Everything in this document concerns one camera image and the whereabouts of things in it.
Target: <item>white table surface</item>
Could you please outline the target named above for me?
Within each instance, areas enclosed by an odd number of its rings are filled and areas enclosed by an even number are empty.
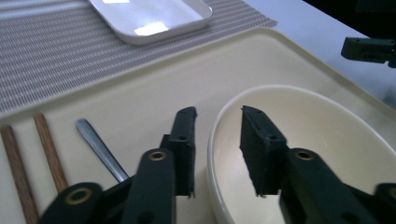
[[[387,63],[350,61],[341,56],[347,36],[366,37],[302,0],[244,0],[278,21],[274,28],[373,96],[396,108],[396,69]]]

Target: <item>gray placemat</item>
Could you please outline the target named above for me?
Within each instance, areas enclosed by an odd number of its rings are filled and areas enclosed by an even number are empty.
[[[0,114],[273,21],[240,0],[205,0],[206,28],[144,47],[120,41],[82,0],[0,3]]]

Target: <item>wooden chopstick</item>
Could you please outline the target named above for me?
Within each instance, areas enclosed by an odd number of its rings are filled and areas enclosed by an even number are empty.
[[[29,179],[27,178],[18,148],[17,140],[11,126],[1,129],[4,147],[8,156],[9,166],[11,167],[14,182],[20,197],[22,211],[27,224],[36,224],[38,221],[37,207],[35,199],[30,189]]]
[[[55,182],[55,187],[58,190],[58,193],[60,193],[67,188],[67,181],[64,176],[64,170],[62,169],[61,162],[59,161],[58,153],[56,152],[55,145],[52,141],[50,129],[43,114],[36,114],[34,119],[38,135],[40,135],[41,144],[43,145],[44,152],[47,157],[47,162],[49,163],[52,178]]]

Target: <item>white plate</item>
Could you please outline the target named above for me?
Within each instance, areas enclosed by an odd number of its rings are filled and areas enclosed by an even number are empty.
[[[203,28],[213,10],[201,0],[90,0],[116,35],[144,45]]]
[[[239,149],[242,105],[265,112],[289,147],[317,152],[341,180],[373,193],[396,182],[396,156],[370,126],[335,102],[290,86],[244,91],[223,107],[208,146],[208,185],[219,223],[284,223],[277,196],[256,197]]]

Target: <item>metal spoon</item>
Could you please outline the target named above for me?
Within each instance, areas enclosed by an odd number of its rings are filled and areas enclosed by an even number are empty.
[[[113,174],[119,182],[126,180],[129,177],[128,174],[122,169],[119,162],[113,154],[111,154],[110,150],[91,124],[86,119],[79,119],[76,121],[76,127],[110,173]]]

